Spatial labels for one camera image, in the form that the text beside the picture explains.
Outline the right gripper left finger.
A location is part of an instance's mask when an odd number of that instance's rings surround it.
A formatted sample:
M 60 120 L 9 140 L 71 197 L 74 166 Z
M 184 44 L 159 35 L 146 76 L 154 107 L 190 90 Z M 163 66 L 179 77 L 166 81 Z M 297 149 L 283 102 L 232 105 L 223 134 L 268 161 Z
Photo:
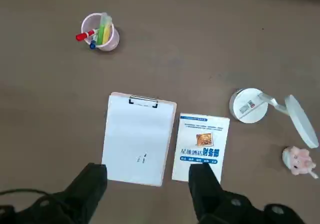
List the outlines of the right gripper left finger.
M 2 224 L 88 224 L 108 186 L 107 167 L 88 163 L 63 191 L 48 193 L 32 188 L 1 191 L 0 194 L 41 195 L 32 205 L 16 211 L 10 204 L 0 206 Z

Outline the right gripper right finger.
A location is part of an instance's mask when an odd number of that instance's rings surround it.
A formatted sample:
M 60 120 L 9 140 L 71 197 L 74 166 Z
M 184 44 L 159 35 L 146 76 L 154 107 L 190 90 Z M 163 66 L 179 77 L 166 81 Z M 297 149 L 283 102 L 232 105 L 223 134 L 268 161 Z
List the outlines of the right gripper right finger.
M 191 164 L 188 186 L 199 224 L 303 224 L 290 207 L 267 204 L 263 210 L 234 192 L 223 190 L 207 163 Z

